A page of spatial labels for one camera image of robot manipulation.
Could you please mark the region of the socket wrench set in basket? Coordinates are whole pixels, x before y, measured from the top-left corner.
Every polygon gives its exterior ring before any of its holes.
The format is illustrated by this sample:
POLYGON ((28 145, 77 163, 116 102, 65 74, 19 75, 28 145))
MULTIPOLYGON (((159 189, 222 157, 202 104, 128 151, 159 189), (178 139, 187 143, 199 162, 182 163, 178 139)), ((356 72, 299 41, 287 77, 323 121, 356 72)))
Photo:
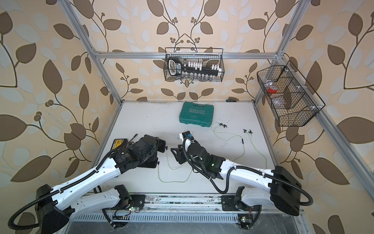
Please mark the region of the socket wrench set in basket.
POLYGON ((189 77, 191 74, 194 77, 212 76, 221 77, 224 74, 223 68, 216 64, 204 65, 202 62, 188 60, 187 58, 168 57, 164 61, 164 74, 177 78, 189 77))

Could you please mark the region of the aluminium frame post right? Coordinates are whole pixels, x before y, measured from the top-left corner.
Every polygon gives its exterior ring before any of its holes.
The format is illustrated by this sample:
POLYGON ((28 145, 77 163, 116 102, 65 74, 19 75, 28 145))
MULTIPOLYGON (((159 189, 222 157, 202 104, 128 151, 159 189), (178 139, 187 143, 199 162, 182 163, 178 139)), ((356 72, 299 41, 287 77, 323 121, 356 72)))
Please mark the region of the aluminium frame post right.
POLYGON ((299 1, 295 13, 293 14, 290 23, 287 26, 286 31, 283 34, 281 42, 275 53, 254 53, 253 59, 266 59, 270 61, 269 66, 278 65, 282 59, 284 59, 284 54, 294 35, 301 19, 306 13, 309 7, 310 1, 299 1))

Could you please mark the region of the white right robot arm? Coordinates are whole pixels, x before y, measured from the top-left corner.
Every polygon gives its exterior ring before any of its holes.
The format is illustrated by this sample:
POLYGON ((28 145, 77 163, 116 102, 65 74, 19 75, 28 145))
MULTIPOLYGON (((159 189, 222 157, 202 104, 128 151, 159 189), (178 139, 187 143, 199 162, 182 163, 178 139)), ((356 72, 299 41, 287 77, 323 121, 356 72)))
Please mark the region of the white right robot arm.
POLYGON ((242 185, 236 192, 237 203, 246 206, 275 206, 288 215, 298 216, 300 207, 311 206, 312 196, 283 167, 273 170, 252 168, 208 153, 196 140, 186 138, 171 149, 179 164, 187 163, 222 195, 229 192, 230 182, 242 185))

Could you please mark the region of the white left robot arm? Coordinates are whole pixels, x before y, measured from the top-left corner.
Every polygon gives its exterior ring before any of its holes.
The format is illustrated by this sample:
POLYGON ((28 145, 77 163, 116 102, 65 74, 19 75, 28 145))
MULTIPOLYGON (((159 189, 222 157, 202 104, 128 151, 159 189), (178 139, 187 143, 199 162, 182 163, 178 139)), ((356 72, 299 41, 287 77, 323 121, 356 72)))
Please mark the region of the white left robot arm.
POLYGON ((130 169, 155 166, 157 153, 163 153, 165 149, 164 140, 149 135, 112 149, 96 167, 85 173, 54 187, 47 184, 40 187, 36 199, 10 217, 8 227, 12 230, 40 228, 43 234, 53 234, 75 217, 113 207, 129 208, 133 202, 124 185, 93 195, 87 193, 130 169), (31 207, 36 209, 38 222, 31 225, 15 224, 16 218, 31 207))

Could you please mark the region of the aluminium frame post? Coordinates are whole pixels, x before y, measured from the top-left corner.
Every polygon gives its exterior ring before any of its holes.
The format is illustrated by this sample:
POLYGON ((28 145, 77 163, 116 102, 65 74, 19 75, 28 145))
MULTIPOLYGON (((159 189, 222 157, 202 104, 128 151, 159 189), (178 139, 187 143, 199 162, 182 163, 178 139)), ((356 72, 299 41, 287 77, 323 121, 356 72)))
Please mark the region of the aluminium frame post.
POLYGON ((286 31, 283 34, 281 42, 275 53, 254 53, 253 59, 266 59, 270 61, 269 66, 278 65, 282 59, 284 59, 284 54, 294 35, 301 19, 306 13, 309 7, 310 1, 299 1, 295 13, 293 14, 290 23, 287 26, 286 31))
POLYGON ((88 52, 89 57, 91 58, 93 64, 97 68, 98 72, 100 73, 104 84, 107 86, 108 90, 114 97, 114 100, 121 105, 122 98, 120 97, 114 83, 112 82, 109 74, 107 73, 103 63, 101 60, 96 56, 96 50, 93 47, 92 43, 90 42, 89 37, 86 35, 86 32, 80 23, 77 15, 75 14, 73 7, 70 1, 57 1, 59 6, 61 7, 62 11, 64 12, 65 16, 69 20, 70 24, 72 25, 73 29, 77 33, 82 45, 84 46, 85 50, 88 52))

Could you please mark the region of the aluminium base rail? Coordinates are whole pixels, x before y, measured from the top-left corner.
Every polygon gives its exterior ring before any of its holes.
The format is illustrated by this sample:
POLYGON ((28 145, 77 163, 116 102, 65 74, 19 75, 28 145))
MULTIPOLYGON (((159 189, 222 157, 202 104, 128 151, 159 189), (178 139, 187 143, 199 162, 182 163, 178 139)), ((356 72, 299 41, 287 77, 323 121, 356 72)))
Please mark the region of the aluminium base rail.
POLYGON ((131 194, 131 198, 128 208, 97 208, 73 221, 241 224, 257 214, 289 217, 274 206, 247 206, 234 194, 131 194))

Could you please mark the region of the black yellow battery pack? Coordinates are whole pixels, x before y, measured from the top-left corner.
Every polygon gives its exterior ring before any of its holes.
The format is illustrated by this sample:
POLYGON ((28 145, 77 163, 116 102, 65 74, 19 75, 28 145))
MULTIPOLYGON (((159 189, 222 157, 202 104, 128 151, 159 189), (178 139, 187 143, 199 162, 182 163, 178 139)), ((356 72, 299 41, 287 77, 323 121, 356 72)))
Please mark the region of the black yellow battery pack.
POLYGON ((127 138, 118 138, 113 141, 111 149, 123 148, 128 143, 127 138))

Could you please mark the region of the green plastic tool case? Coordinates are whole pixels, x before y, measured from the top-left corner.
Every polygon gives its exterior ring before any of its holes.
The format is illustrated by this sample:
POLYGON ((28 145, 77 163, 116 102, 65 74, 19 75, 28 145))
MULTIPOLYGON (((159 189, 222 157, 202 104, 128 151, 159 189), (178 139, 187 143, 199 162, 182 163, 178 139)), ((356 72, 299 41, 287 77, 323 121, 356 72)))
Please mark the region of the green plastic tool case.
POLYGON ((179 115, 179 121, 184 124, 210 127, 212 125, 213 115, 213 105, 184 102, 179 115))

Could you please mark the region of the red item in right basket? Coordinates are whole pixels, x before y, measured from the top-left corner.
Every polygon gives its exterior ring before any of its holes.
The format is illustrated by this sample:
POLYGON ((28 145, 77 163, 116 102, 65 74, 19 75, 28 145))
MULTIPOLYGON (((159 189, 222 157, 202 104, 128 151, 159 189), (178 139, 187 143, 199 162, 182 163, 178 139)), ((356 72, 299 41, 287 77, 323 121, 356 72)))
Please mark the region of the red item in right basket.
POLYGON ((273 82, 267 82, 265 84, 265 88, 266 88, 267 93, 269 94, 276 94, 278 91, 278 87, 273 82))

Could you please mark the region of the blue-edged black smartphone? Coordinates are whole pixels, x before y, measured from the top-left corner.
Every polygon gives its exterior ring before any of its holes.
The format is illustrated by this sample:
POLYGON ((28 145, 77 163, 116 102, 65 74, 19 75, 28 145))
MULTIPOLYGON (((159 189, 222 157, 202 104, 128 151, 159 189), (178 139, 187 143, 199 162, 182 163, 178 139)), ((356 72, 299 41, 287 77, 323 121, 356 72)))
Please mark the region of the blue-edged black smartphone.
POLYGON ((160 153, 164 153, 166 151, 166 147, 167 147, 166 141, 162 139, 158 139, 157 151, 159 151, 160 153))

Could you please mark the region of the aluminium frame post left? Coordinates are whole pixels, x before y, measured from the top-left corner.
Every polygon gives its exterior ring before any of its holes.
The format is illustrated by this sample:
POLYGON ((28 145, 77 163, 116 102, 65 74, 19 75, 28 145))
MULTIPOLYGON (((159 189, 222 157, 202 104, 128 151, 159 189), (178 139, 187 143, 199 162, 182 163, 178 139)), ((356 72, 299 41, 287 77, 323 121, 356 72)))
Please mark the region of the aluminium frame post left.
POLYGON ((77 33, 82 45, 84 46, 85 50, 88 52, 89 57, 91 58, 93 64, 97 68, 98 72, 100 73, 104 84, 107 86, 108 90, 114 97, 114 100, 121 105, 122 98, 120 97, 114 83, 112 82, 109 74, 107 73, 103 63, 101 60, 96 56, 96 50, 93 47, 92 43, 90 42, 89 37, 86 35, 86 32, 80 23, 77 15, 75 14, 73 7, 70 1, 57 1, 59 6, 61 7, 62 11, 64 12, 65 16, 69 20, 70 24, 72 25, 73 29, 77 33))

